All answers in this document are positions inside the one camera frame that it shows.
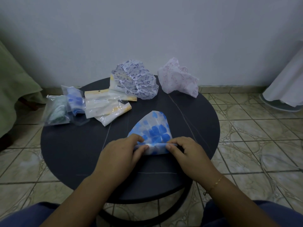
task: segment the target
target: finger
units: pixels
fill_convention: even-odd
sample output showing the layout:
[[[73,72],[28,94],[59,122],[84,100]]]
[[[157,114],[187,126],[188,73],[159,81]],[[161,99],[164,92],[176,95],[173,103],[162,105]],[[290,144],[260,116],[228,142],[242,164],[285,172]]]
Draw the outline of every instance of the finger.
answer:
[[[129,137],[127,137],[127,140],[133,144],[137,145],[137,142],[144,142],[144,138],[142,136],[132,133]]]
[[[169,150],[170,153],[172,153],[172,155],[176,158],[176,160],[180,164],[180,162],[185,157],[185,155],[180,151],[180,149],[177,148],[175,145],[170,145],[170,144],[167,144],[165,147],[166,147],[166,149]]]
[[[131,160],[131,164],[133,165],[133,167],[137,164],[144,151],[146,151],[148,148],[148,145],[142,145],[138,149],[136,149],[136,151],[133,153],[133,158]]]
[[[177,137],[167,141],[167,143],[176,143],[180,146],[184,145],[186,142],[188,142],[188,139],[186,137]]]

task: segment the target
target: white wall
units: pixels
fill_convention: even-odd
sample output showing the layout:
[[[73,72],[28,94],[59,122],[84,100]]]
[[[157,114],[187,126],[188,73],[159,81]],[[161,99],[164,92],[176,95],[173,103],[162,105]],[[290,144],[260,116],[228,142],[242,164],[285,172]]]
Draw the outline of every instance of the white wall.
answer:
[[[42,87],[173,56],[200,85],[267,85],[303,38],[303,0],[0,0],[0,40]]]

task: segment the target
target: right hand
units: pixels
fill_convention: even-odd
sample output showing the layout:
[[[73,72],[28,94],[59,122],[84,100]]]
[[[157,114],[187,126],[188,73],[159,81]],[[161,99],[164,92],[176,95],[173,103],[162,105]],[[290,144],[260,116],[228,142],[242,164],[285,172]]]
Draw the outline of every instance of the right hand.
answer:
[[[198,182],[208,191],[222,176],[210,161],[202,146],[197,144],[192,138],[178,137],[167,142],[166,148],[176,158],[184,173]],[[183,147],[184,153],[174,145],[176,143]]]

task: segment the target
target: tiled floor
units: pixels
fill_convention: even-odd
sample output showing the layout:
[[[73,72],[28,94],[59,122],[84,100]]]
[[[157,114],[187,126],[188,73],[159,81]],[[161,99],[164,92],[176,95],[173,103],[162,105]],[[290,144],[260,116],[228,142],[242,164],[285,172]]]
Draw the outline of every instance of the tiled floor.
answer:
[[[212,162],[251,199],[279,203],[303,214],[303,111],[281,112],[262,104],[258,94],[203,94],[213,105],[221,128]],[[14,143],[0,152],[0,218],[40,201],[62,203],[72,192],[48,170],[40,150],[43,108],[18,106],[11,130]],[[199,226],[210,197],[193,183],[191,191],[165,226]],[[127,220],[144,220],[169,209],[182,191],[134,205],[106,204]],[[100,226],[109,226],[97,218]]]

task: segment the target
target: dark gray tabletop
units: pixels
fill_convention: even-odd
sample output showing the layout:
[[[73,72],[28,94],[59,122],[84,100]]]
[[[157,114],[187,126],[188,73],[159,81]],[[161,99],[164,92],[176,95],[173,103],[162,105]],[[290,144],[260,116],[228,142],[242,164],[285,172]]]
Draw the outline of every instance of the dark gray tabletop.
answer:
[[[41,135],[43,158],[50,171],[65,185],[76,189],[90,175],[102,148],[110,141],[127,137],[133,126],[152,110],[163,112],[172,137],[192,137],[211,159],[217,149],[220,125],[212,105],[201,94],[195,99],[184,93],[159,91],[149,100],[130,102],[132,109],[104,127],[94,118],[82,125],[47,126]],[[81,88],[82,91],[109,88],[109,78]],[[108,202],[131,204],[152,201],[172,194],[191,180],[171,154],[143,156],[131,175]]]

